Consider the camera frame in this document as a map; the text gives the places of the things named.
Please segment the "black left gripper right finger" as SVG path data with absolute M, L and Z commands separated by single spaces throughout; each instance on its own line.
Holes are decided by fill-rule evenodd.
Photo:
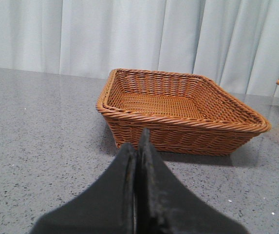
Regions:
M 246 234 L 240 223 L 187 189 L 166 166 L 143 129 L 136 165 L 137 233 Z

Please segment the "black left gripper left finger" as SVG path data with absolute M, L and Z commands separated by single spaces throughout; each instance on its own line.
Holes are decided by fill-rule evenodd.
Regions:
M 33 234 L 132 234 L 136 151 L 121 146 L 107 170 L 87 190 L 43 215 Z

